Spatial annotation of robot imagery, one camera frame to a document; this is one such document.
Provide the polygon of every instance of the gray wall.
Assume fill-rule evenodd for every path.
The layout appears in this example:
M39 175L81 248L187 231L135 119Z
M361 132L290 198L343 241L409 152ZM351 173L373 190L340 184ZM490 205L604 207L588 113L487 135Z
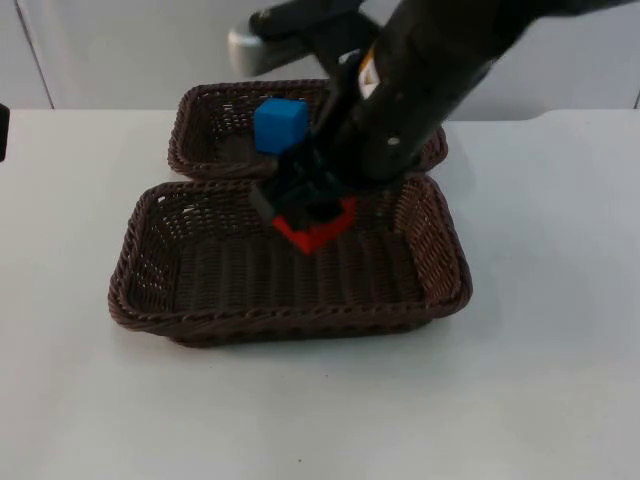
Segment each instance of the gray wall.
M18 0L60 108L175 108L201 83L241 80L228 28L269 0ZM395 0L370 0L384 21ZM631 108L640 88L640 4L536 25L455 118ZM304 60L267 78L315 77Z
M49 107L13 0L0 0L0 102L10 107Z

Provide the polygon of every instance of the blue cube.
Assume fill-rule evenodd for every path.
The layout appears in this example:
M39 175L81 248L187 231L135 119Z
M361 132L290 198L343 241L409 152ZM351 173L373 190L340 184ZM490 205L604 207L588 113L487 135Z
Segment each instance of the blue cube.
M309 107L298 100L270 98L253 117L256 150L280 155L300 143L309 128Z

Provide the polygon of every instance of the wicker basket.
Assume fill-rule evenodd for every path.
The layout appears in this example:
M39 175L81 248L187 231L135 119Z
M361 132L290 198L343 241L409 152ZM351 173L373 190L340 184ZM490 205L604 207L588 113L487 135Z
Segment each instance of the wicker basket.
M262 225L250 187L168 183L141 197L109 290L120 325L208 347L408 331L468 302L469 270L432 180L359 199L352 229L313 256Z
M247 82L202 85L182 99L169 144L169 165L195 180L264 178L276 158L255 150L253 114L269 97L305 100L310 117L327 97L326 80ZM447 156L441 128L425 144L420 170L428 171Z

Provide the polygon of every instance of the label on robot arm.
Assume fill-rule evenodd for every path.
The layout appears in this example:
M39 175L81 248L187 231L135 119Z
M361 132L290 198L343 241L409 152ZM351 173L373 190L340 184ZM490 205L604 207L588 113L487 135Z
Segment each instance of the label on robot arm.
M360 74L358 75L358 83L360 85L360 94L365 100L369 98L378 85L380 85L380 76L376 69L376 62L373 55L373 47L364 57L360 64Z

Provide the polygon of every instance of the basket weave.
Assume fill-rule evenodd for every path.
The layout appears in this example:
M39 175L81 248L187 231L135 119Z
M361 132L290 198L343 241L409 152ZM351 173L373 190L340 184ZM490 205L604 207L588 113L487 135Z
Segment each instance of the basket weave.
M208 347L408 331L468 302L469 269L434 181L359 199L351 230L313 256L263 226L251 183L142 195L109 289L120 325Z
M305 100L314 118L327 98L326 80L202 85L185 94L169 143L169 165L195 180L264 178L276 157L256 151L253 114L270 97ZM448 148L442 128L421 152L420 170L442 162Z

